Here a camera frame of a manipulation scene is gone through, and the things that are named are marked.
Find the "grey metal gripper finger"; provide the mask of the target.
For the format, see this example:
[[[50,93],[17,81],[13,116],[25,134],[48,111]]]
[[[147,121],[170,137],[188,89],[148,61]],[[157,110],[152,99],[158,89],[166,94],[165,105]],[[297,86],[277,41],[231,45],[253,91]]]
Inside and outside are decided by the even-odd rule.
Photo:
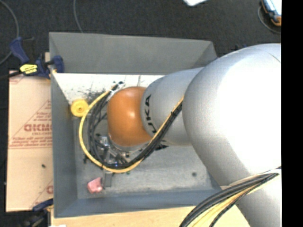
[[[112,172],[103,173],[103,187],[104,188],[108,188],[108,187],[112,186],[112,178],[113,178]]]

